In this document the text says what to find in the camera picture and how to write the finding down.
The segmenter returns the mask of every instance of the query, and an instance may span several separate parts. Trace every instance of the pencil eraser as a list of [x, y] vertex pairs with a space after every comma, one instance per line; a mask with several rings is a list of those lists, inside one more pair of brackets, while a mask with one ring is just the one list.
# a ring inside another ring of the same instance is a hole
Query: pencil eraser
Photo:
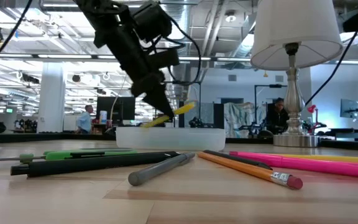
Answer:
[[299, 190], [303, 187], [303, 182], [300, 178], [291, 175], [287, 180], [287, 185], [292, 189]]

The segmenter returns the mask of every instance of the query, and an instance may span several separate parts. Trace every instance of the metal ferrule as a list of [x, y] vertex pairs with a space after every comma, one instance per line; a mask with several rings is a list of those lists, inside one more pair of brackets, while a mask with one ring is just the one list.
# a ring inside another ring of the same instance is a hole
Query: metal ferrule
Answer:
[[270, 178], [276, 184], [280, 184], [280, 185], [288, 187], [287, 181], [290, 176], [291, 176], [290, 174], [286, 174], [286, 173], [282, 173], [282, 172], [273, 172], [273, 174], [270, 176]]

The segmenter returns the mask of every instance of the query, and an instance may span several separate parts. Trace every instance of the silver lamp stand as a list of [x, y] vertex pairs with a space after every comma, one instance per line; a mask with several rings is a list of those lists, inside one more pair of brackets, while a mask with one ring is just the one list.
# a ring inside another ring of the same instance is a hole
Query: silver lamp stand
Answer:
[[307, 134], [302, 128], [301, 112], [305, 107], [302, 93], [298, 86], [298, 69], [295, 67], [295, 54], [299, 43], [286, 44], [285, 50], [289, 55], [290, 69], [287, 71], [288, 88], [284, 99], [284, 108], [290, 119], [288, 129], [283, 134], [275, 135], [273, 144], [286, 147], [317, 147], [319, 137]]

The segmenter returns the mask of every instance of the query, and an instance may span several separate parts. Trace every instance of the lamp base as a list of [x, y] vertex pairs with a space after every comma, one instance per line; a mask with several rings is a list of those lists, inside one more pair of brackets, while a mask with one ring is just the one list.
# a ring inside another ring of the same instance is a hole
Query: lamp base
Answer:
[[319, 137], [310, 135], [280, 134], [273, 137], [275, 146], [318, 147]]

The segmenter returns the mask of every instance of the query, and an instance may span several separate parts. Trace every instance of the yellow pencil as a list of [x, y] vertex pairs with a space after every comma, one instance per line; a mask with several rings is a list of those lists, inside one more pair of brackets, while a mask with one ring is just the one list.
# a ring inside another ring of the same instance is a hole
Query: yellow pencil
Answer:
[[299, 159], [315, 159], [322, 161], [341, 161], [341, 162], [358, 162], [358, 157], [351, 156], [321, 156], [321, 155], [291, 155], [291, 154], [274, 154]]
[[[194, 102], [192, 102], [192, 103], [186, 104], [185, 106], [182, 106], [181, 108], [178, 108], [173, 113], [175, 115], [184, 114], [184, 113], [189, 112], [189, 110], [193, 109], [194, 107], [195, 107], [195, 104], [194, 104]], [[164, 123], [165, 121], [168, 121], [168, 120], [169, 120], [169, 117], [167, 115], [164, 115], [164, 116], [161, 116], [161, 117], [155, 119], [154, 121], [151, 121], [149, 123], [143, 124], [142, 127], [143, 128], [150, 128], [152, 126]]]

